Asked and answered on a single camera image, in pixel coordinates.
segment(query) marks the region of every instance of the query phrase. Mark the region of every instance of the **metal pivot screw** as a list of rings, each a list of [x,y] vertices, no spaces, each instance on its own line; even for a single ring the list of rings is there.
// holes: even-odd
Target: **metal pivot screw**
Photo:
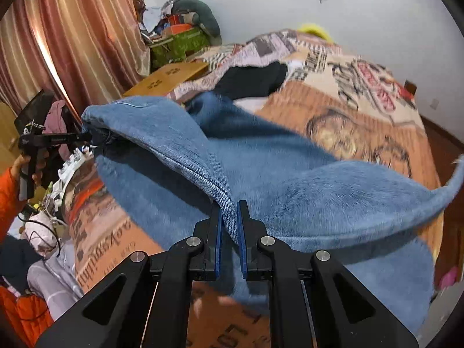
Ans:
[[[318,258],[321,262],[326,262],[330,259],[330,254],[325,250],[319,250],[316,253],[316,258]]]
[[[276,242],[274,237],[271,236],[261,237],[260,241],[264,246],[272,246]]]
[[[201,239],[198,238],[198,237],[190,237],[190,238],[187,238],[187,244],[191,247],[195,247],[195,246],[198,246],[201,242]]]
[[[135,263],[141,262],[145,259],[145,254],[141,251],[134,251],[130,256],[131,260]]]

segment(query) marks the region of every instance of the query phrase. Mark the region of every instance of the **striped curtain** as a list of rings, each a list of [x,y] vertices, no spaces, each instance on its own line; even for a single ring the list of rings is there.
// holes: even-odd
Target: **striped curtain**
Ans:
[[[80,115],[148,73],[132,0],[15,0],[0,21],[0,98],[16,113],[44,88]]]

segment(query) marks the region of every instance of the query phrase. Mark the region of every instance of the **patterned bedspread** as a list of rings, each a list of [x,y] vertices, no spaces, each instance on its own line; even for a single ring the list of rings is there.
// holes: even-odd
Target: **patterned bedspread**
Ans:
[[[246,45],[209,48],[193,59],[208,61],[212,72],[184,82],[168,98],[181,103],[211,90],[232,66],[284,62],[289,68],[287,79],[257,115],[309,138],[337,158],[380,163],[429,189],[439,187],[414,97],[385,67],[292,30],[265,34]],[[163,251],[108,193],[93,161],[71,180],[63,215],[70,226],[76,276],[84,292],[131,252]],[[418,230],[435,259],[442,229],[440,215]],[[192,295],[187,346],[269,346],[267,317],[249,312],[203,283],[194,284]]]

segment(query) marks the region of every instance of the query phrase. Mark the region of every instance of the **orange sleeve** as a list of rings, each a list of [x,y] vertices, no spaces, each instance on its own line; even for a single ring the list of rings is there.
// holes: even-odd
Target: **orange sleeve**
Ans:
[[[6,170],[0,176],[0,242],[25,204],[26,202],[18,200],[18,185],[12,178],[10,169]]]
[[[34,295],[16,299],[0,286],[0,308],[20,339],[33,348],[40,335],[53,324],[46,302]]]

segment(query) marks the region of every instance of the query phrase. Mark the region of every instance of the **blue denim fabric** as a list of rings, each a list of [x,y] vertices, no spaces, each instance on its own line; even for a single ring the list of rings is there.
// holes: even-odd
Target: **blue denim fabric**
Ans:
[[[99,145],[102,181],[164,248],[191,235],[208,215],[210,200],[218,202],[231,237],[223,279],[213,284],[219,290],[257,308],[265,305],[263,285],[240,279],[232,242],[235,204],[243,199],[251,216],[292,248],[342,249],[337,258],[411,331],[422,323],[433,261],[408,230],[451,202],[463,182],[462,163],[446,187],[429,191],[381,165],[336,161],[211,92],[198,96],[188,112],[163,97],[132,97],[90,106],[82,119]],[[392,236],[408,239],[398,246]]]

